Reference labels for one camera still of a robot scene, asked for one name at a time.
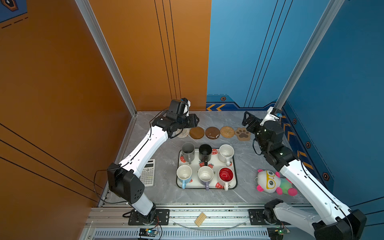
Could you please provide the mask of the light brown wooden round coaster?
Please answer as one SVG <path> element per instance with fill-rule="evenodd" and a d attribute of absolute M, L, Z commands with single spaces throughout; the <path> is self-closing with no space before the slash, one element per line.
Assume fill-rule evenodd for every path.
<path fill-rule="evenodd" d="M 195 127 L 191 128 L 189 134 L 192 139 L 199 140 L 204 137 L 205 130 L 201 127 Z"/>

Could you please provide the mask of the white mug blue handle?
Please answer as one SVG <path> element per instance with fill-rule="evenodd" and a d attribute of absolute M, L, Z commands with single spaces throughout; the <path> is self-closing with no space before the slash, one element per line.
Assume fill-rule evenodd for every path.
<path fill-rule="evenodd" d="M 187 184 L 191 181 L 193 170 L 188 165 L 182 165 L 177 169 L 177 177 L 182 184 L 182 189 L 185 189 Z"/>

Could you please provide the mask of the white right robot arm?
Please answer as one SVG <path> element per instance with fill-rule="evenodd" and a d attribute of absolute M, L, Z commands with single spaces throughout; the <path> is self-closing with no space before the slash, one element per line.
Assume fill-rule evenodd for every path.
<path fill-rule="evenodd" d="M 292 182 L 317 214 L 310 215 L 275 199 L 265 204 L 266 221 L 270 224 L 287 222 L 317 240 L 359 240 L 367 217 L 338 200 L 294 156 L 293 151 L 283 145 L 284 130 L 274 113 L 271 110 L 264 119 L 259 119 L 245 112 L 242 125 L 255 135 L 267 162 Z"/>

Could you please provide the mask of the dark brown wooden round coaster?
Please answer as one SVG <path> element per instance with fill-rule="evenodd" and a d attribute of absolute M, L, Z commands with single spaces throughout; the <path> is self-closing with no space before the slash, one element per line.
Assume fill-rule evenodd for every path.
<path fill-rule="evenodd" d="M 216 127 L 208 127 L 205 131 L 205 135 L 210 140 L 216 140 L 220 137 L 220 130 Z"/>

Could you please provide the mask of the black mug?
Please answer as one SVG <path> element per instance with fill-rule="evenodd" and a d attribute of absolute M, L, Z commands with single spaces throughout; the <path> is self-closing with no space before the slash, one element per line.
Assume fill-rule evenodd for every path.
<path fill-rule="evenodd" d="M 203 144 L 199 147 L 199 160 L 204 163 L 204 166 L 209 165 L 212 157 L 212 147 L 208 144 Z"/>

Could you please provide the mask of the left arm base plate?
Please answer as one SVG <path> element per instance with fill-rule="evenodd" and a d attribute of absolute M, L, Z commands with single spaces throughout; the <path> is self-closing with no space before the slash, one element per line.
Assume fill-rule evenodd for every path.
<path fill-rule="evenodd" d="M 169 224 L 170 210 L 169 209 L 156 209 L 155 217 L 153 221 L 146 220 L 145 217 L 137 212 L 132 211 L 129 217 L 129 226 L 155 226 L 160 224 L 161 226 L 167 226 Z"/>

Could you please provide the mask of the cork paw print coaster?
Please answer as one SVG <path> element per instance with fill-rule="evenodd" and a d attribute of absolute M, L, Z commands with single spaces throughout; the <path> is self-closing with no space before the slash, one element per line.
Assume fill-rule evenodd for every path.
<path fill-rule="evenodd" d="M 251 133 L 247 131 L 246 128 L 237 128 L 235 130 L 235 135 L 237 136 L 239 141 L 249 141 L 251 139 Z"/>

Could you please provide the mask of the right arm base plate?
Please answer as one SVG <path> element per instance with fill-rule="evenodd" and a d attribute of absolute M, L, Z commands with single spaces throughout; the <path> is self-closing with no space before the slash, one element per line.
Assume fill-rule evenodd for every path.
<path fill-rule="evenodd" d="M 252 226 L 268 225 L 265 220 L 264 209 L 249 209 L 249 219 Z"/>

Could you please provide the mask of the grey metal mug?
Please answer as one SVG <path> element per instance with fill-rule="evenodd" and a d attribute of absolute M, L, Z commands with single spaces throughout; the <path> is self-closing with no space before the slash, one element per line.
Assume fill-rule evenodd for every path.
<path fill-rule="evenodd" d="M 195 146 L 192 143 L 184 143 L 182 146 L 182 156 L 184 160 L 191 165 L 195 159 Z"/>

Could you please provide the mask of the rattan woven round coaster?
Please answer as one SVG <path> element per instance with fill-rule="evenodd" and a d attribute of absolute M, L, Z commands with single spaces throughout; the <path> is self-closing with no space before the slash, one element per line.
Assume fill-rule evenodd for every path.
<path fill-rule="evenodd" d="M 232 138 L 235 135 L 235 130 L 232 127 L 224 126 L 220 129 L 220 133 L 224 138 Z"/>

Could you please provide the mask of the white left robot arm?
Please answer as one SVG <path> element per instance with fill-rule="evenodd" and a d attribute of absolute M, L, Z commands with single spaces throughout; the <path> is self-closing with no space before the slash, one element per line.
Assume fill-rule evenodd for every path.
<path fill-rule="evenodd" d="M 107 168 L 109 190 L 127 201 L 140 215 L 143 222 L 151 224 L 156 215 L 156 205 L 145 195 L 145 185 L 140 177 L 146 164 L 157 149 L 174 132 L 198 126 L 199 118 L 190 114 L 191 102 L 182 98 L 172 100 L 170 106 L 150 121 L 150 129 L 136 148 L 118 164 Z"/>

